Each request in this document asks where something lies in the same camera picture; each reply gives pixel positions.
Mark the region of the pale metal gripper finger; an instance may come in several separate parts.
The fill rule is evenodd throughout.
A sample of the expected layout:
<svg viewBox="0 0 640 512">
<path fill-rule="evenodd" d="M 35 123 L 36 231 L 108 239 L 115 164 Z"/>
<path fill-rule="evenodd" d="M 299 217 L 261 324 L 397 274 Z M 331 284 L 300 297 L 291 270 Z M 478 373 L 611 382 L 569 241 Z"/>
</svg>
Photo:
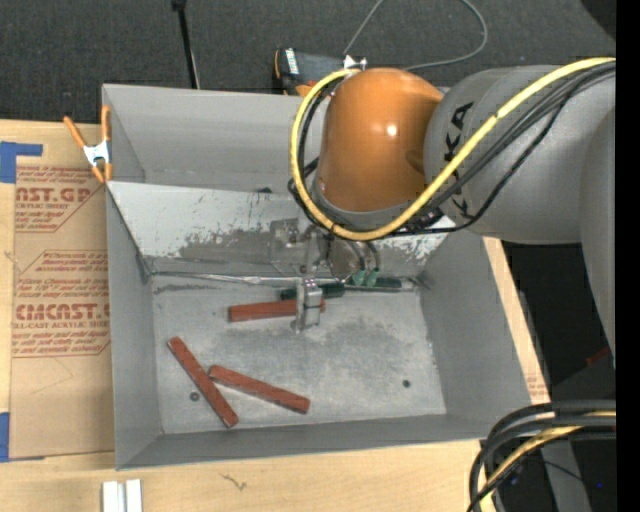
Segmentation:
<svg viewBox="0 0 640 512">
<path fill-rule="evenodd" d="M 291 327 L 296 334 L 301 333 L 305 326 L 305 281 L 299 280 L 295 287 L 295 319 Z"/>
<path fill-rule="evenodd" d="M 323 291 L 314 280 L 303 283 L 303 326 L 318 325 L 323 304 Z"/>
</svg>

